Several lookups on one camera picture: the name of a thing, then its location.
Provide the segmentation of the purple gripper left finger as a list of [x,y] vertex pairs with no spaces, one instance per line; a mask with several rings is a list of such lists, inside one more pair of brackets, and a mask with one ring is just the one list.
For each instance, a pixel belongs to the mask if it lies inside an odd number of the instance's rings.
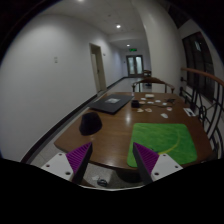
[[92,143],[84,144],[69,153],[58,153],[42,169],[75,184],[80,184],[92,154]]

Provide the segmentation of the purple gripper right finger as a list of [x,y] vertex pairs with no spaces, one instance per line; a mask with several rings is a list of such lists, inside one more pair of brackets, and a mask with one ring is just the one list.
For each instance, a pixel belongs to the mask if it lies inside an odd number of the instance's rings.
[[133,143],[133,155],[140,177],[145,185],[182,169],[168,154],[161,154],[138,143]]

